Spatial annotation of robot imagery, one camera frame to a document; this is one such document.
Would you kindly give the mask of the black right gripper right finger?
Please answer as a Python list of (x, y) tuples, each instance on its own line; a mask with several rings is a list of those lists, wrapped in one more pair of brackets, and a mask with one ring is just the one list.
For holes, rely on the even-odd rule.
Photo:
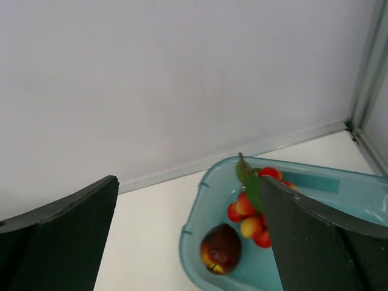
[(266, 176), (264, 216), (284, 290), (387, 290), (387, 227)]

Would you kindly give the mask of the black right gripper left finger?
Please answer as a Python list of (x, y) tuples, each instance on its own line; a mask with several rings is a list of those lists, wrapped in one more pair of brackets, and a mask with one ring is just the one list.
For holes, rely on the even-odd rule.
[(97, 182), (1, 221), (1, 290), (93, 290), (119, 181)]

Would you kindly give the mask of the red yellow fake cherry bunch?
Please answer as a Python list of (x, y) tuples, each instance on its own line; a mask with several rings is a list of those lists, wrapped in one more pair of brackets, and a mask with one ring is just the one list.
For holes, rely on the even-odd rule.
[(274, 167), (254, 168), (242, 153), (235, 166), (236, 176), (241, 183), (241, 190), (236, 201), (229, 204), (227, 216), (229, 220), (239, 224), (240, 234), (262, 249), (272, 246), (264, 214), (260, 185), (265, 176), (275, 178), (291, 189), (297, 187), (283, 179), (283, 173)]

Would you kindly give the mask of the dark red fake peach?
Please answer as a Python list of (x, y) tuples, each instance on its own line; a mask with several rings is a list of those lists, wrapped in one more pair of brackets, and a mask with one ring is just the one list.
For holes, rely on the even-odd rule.
[(242, 242), (237, 232), (223, 223), (211, 228), (201, 240), (199, 257), (206, 269), (216, 275), (227, 275), (239, 264)]

